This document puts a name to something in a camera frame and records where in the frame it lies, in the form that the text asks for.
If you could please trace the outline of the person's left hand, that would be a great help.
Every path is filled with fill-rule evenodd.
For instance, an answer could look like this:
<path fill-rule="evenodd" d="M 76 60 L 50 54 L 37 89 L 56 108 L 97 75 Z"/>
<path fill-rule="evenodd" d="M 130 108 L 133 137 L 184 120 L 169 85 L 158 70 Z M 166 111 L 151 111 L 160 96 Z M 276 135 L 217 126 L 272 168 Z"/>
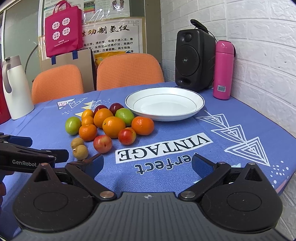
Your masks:
<path fill-rule="evenodd" d="M 3 203 L 3 197 L 6 195 L 6 186 L 3 183 L 3 179 L 4 179 L 4 177 L 10 176 L 12 174 L 14 174 L 13 171 L 4 171 L 4 170 L 1 170 L 1 172 L 0 172 L 0 178 L 1 178 L 1 181 L 0 181 L 0 205 L 2 205 L 2 203 Z"/>

